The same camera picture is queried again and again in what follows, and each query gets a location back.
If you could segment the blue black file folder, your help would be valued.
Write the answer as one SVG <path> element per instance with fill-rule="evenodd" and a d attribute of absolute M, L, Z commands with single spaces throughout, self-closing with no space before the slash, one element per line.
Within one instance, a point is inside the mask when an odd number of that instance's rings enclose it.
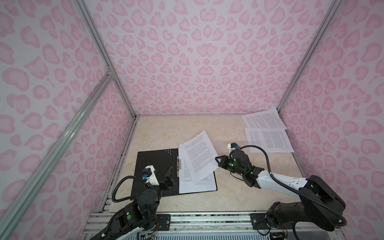
<path fill-rule="evenodd" d="M 173 178 L 175 180 L 175 185 L 169 190 L 163 191 L 162 196 L 169 197 L 204 192 L 215 192 L 218 190 L 216 176 L 214 173 L 203 179 L 198 184 L 194 184 L 187 165 L 182 162 L 180 177 L 178 178 L 176 166 L 177 156 L 179 156 L 178 149 L 138 152 L 134 176 L 141 179 L 142 170 L 148 165 L 153 165 L 156 170 L 155 173 L 158 181 L 165 181 L 165 175 L 168 169 L 170 166 L 173 166 Z"/>

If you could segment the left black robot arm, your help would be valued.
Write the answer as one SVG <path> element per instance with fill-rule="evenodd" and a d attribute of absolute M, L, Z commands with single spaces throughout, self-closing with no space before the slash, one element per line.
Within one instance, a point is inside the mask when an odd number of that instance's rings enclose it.
<path fill-rule="evenodd" d="M 173 179 L 173 167 L 168 169 L 164 181 L 157 180 L 155 171 L 153 166 L 147 166 L 142 170 L 140 178 L 126 176 L 117 183 L 112 194 L 112 201 L 120 203 L 130 200 L 131 202 L 114 213 L 107 226 L 92 237 L 93 240 L 123 240 L 142 231 L 157 231 L 159 228 L 157 209 L 163 191 L 168 191 L 174 187 L 175 181 Z M 117 199 L 116 193 L 126 180 L 143 183 L 147 189 L 138 197 L 128 196 Z"/>

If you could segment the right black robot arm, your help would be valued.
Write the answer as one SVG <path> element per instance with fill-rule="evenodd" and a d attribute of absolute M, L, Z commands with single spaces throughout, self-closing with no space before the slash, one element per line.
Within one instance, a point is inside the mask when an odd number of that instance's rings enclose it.
<path fill-rule="evenodd" d="M 267 168 L 251 164 L 249 156 L 242 147 L 231 148 L 229 155 L 216 157 L 218 166 L 232 174 L 241 176 L 250 188 L 266 189 L 289 195 L 298 202 L 274 202 L 265 215 L 266 225 L 272 229 L 298 222 L 313 223 L 322 230 L 332 232 L 337 227 L 345 227 L 348 222 L 343 216 L 346 203 L 319 177 L 294 178 L 272 172 L 269 155 L 265 156 Z"/>

